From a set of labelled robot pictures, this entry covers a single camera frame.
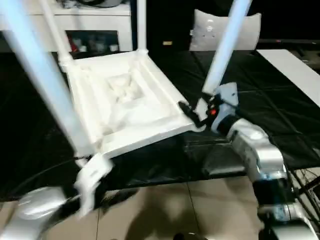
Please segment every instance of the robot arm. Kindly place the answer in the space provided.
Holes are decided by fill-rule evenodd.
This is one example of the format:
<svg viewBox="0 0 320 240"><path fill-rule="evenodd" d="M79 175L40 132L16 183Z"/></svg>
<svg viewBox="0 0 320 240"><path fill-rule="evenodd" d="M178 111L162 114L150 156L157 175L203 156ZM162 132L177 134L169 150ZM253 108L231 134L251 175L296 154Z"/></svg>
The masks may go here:
<svg viewBox="0 0 320 240"><path fill-rule="evenodd" d="M179 106L198 128L206 125L224 135L241 157L259 204L258 217L265 225L260 239L317 240L310 221L295 201L280 150L261 127L236 115L237 85L221 85L214 96L204 93L202 98L207 103L207 118L203 121L188 105L180 102Z"/></svg>

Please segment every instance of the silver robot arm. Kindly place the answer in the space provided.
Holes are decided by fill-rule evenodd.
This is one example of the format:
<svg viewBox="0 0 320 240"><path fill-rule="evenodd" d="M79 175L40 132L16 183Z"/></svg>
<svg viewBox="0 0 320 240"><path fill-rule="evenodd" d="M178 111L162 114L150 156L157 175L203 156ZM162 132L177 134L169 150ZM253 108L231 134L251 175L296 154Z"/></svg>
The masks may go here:
<svg viewBox="0 0 320 240"><path fill-rule="evenodd" d="M60 187L31 191L18 201L17 208L0 240L39 240L42 233L58 220L67 198Z"/></svg>
<svg viewBox="0 0 320 240"><path fill-rule="evenodd" d="M261 127L237 116L237 85L220 85L213 96L203 93L202 99L207 103L207 118L202 121L187 104L179 102L179 106L198 128L207 126L225 136L241 157L259 204L258 217L265 225L259 239L317 240L295 201L282 153Z"/></svg>

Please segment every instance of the black table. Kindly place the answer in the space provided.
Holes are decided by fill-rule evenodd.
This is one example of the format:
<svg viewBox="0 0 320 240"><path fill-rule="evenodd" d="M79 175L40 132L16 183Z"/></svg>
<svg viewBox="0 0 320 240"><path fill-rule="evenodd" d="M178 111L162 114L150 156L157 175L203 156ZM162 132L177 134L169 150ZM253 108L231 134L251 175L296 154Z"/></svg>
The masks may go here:
<svg viewBox="0 0 320 240"><path fill-rule="evenodd" d="M195 105L214 52L150 55ZM0 201L43 186L72 185L79 168L51 114L13 54L1 54ZM319 167L320 108L255 51L236 51L223 83L237 82L239 107L265 129L292 169ZM110 190L244 175L230 144L186 132L113 159Z"/></svg>

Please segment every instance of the tiled floor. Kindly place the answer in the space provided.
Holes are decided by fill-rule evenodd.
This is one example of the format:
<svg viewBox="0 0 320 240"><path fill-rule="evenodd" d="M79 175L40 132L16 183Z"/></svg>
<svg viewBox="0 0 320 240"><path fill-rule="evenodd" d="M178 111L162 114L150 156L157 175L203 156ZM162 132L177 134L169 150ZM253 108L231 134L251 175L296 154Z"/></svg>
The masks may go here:
<svg viewBox="0 0 320 240"><path fill-rule="evenodd" d="M4 204L0 229L13 206ZM193 232L210 240L257 240L260 227L251 183L234 177L143 187L105 215L68 218L45 239L172 240L176 233Z"/></svg>

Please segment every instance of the cable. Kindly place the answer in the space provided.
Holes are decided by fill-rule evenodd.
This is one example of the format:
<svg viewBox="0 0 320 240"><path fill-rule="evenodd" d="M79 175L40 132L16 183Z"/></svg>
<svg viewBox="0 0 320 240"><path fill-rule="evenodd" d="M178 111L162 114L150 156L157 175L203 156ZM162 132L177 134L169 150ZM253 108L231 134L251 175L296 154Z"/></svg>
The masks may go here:
<svg viewBox="0 0 320 240"><path fill-rule="evenodd" d="M316 215L318 216L318 218L320 219L320 209L319 206L315 203L315 201L312 199L310 193L308 190L306 190L305 186L303 185L303 183L301 182L300 178L297 176L297 174L295 173L295 171L290 170L290 173L294 176L294 178L296 179L296 181L299 183L301 189L303 190L303 192L305 193L306 197L308 198L309 202L311 203L312 207L314 208L314 211L316 213Z"/></svg>
<svg viewBox="0 0 320 240"><path fill-rule="evenodd" d="M294 187L294 182L292 180L292 177L290 175L289 169L287 167L286 164L284 164L284 167L286 168L287 171L287 177L289 180L289 183L291 185L292 189L295 189ZM307 207L307 205L304 203L304 201L301 199L299 193L297 191L293 191L293 194L295 195L295 197L297 198L297 200L299 201L299 203L301 204L301 206L303 207L303 209L305 210L306 214L308 214L308 216L310 217L311 221L314 223L314 225L318 228L318 230L320 230L320 223L319 221L316 219L315 215L310 211L310 209Z"/></svg>
<svg viewBox="0 0 320 240"><path fill-rule="evenodd" d="M313 171L310 171L309 169L305 169L305 171L307 171L308 173L311 173L311 174L314 175L316 178L318 177L317 174L315 174Z"/></svg>
<svg viewBox="0 0 320 240"><path fill-rule="evenodd" d="M37 174L35 175L32 175L31 177L27 178L25 181L23 181L22 183L20 183L17 187L15 187L10 193L9 193L9 196L12 196L14 195L15 193L17 193L18 190L20 190L23 186L25 186L26 184L28 184L29 182L31 182L32 180L34 180L35 178L39 177L40 175L44 174L45 172L49 171L49 170L52 170L54 168L57 168L61 165L64 165L64 164L67 164L69 162L73 162L74 159L70 159L70 160L67 160L67 161L63 161L61 163L58 163L56 165L53 165L41 172L38 172Z"/></svg>

